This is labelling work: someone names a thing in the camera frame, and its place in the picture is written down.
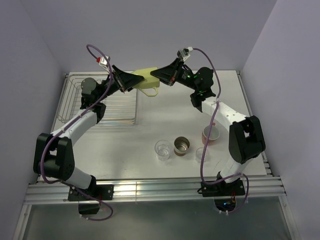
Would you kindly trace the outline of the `pale yellow plastic mug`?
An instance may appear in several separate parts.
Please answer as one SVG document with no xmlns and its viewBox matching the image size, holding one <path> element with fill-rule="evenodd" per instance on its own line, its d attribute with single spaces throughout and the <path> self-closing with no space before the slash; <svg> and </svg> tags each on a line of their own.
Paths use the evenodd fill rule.
<svg viewBox="0 0 320 240">
<path fill-rule="evenodd" d="M 132 74 L 143 77 L 143 81 L 134 85 L 133 88 L 141 91 L 147 97 L 157 96 L 158 88 L 160 87 L 160 80 L 151 75 L 151 72 L 157 69 L 157 67 L 150 67 L 133 71 Z"/>
</svg>

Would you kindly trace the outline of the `large clear plastic tumbler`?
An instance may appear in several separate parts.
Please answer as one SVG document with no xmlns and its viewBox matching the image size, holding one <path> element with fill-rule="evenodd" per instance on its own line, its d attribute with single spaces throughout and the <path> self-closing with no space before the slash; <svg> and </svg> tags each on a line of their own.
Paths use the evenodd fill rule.
<svg viewBox="0 0 320 240">
<path fill-rule="evenodd" d="M 159 140 L 155 144 L 154 150 L 160 161 L 167 161 L 172 153 L 172 145 L 168 140 Z"/>
</svg>

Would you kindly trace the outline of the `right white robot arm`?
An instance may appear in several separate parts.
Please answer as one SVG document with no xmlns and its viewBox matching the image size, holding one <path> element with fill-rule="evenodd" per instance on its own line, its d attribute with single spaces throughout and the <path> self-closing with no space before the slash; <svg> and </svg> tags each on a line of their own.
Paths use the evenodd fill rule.
<svg viewBox="0 0 320 240">
<path fill-rule="evenodd" d="M 217 120 L 228 131 L 229 160 L 218 172 L 215 181 L 201 181 L 201 194 L 204 197 L 226 196 L 232 193 L 244 195 L 241 176 L 251 159 L 258 157 L 266 149 L 260 120 L 246 116 L 220 101 L 220 94 L 212 91 L 218 74 L 214 67 L 201 67 L 192 72 L 185 63 L 176 58 L 171 64 L 152 70 L 151 76 L 167 86 L 175 83 L 184 85 L 194 92 L 190 101 L 201 113 Z"/>
</svg>

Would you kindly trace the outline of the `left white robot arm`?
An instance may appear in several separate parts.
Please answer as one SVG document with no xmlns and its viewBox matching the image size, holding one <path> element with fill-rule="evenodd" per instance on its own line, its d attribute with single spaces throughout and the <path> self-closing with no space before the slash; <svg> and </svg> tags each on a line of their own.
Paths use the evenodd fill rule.
<svg viewBox="0 0 320 240">
<path fill-rule="evenodd" d="M 101 82 L 92 77 L 85 78 L 80 85 L 81 106 L 77 115 L 60 129 L 37 137 L 34 172 L 48 184 L 61 182 L 79 189 L 79 194 L 86 200 L 95 198 L 98 193 L 97 180 L 75 166 L 73 146 L 86 131 L 102 120 L 106 111 L 102 100 L 117 91 L 129 92 L 144 80 L 143 76 L 124 72 L 115 65 Z"/>
</svg>

